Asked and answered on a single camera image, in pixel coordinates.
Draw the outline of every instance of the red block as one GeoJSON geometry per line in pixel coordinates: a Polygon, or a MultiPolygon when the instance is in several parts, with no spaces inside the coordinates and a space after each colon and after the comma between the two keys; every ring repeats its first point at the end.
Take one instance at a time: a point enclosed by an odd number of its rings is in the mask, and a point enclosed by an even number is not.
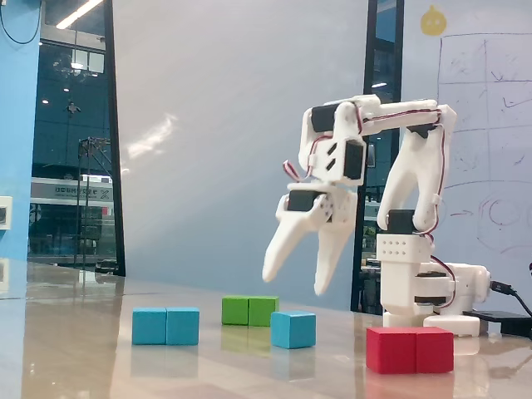
{"type": "Polygon", "coordinates": [[[454,336],[438,327],[419,328],[416,335],[416,371],[452,372],[455,366],[454,336]]]}
{"type": "Polygon", "coordinates": [[[416,373],[416,328],[368,328],[366,366],[379,374],[416,373]]]}

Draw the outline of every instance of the green block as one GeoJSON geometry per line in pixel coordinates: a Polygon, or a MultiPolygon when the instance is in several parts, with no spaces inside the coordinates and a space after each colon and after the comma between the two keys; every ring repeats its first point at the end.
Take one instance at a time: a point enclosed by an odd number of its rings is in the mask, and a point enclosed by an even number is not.
{"type": "Polygon", "coordinates": [[[269,327],[273,312],[279,310],[279,297],[250,297],[249,325],[254,327],[269,327]]]}
{"type": "Polygon", "coordinates": [[[248,325],[249,297],[226,296],[222,298],[222,324],[248,325]]]}

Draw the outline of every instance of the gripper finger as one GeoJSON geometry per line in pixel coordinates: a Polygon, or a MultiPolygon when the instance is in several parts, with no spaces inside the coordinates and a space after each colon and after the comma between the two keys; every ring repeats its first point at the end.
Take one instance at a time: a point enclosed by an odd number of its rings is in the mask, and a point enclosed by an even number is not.
{"type": "Polygon", "coordinates": [[[272,281],[287,257],[298,246],[303,237],[317,231],[327,223],[326,195],[319,195],[308,212],[285,210],[278,212],[279,226],[266,249],[263,266],[263,280],[272,281]]]}
{"type": "Polygon", "coordinates": [[[317,295],[327,291],[340,255],[353,230],[354,225],[345,224],[341,228],[323,228],[319,231],[318,264],[316,265],[316,280],[314,282],[314,292],[317,295]]]}

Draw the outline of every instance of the blue cube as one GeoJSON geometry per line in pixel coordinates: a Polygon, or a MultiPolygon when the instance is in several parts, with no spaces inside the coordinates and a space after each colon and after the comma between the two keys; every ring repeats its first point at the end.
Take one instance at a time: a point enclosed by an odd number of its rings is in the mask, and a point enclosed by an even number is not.
{"type": "Polygon", "coordinates": [[[199,338],[198,308],[166,309],[166,345],[197,345],[199,338]]]}
{"type": "Polygon", "coordinates": [[[316,315],[309,312],[273,312],[272,345],[285,349],[316,345],[316,315]]]}
{"type": "Polygon", "coordinates": [[[131,342],[133,345],[165,345],[166,309],[133,309],[131,342]]]}

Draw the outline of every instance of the glossy table surface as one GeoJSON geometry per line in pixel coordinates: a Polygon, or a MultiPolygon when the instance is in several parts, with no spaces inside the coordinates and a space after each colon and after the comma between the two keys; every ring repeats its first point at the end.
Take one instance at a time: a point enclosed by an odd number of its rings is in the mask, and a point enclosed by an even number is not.
{"type": "Polygon", "coordinates": [[[532,344],[492,335],[456,340],[455,371],[379,376],[365,367],[365,329],[381,318],[283,303],[317,314],[316,347],[269,344],[268,328],[220,325],[211,293],[69,268],[0,263],[0,397],[526,398],[532,344]],[[194,306],[198,347],[132,347],[135,307],[194,306]]]}

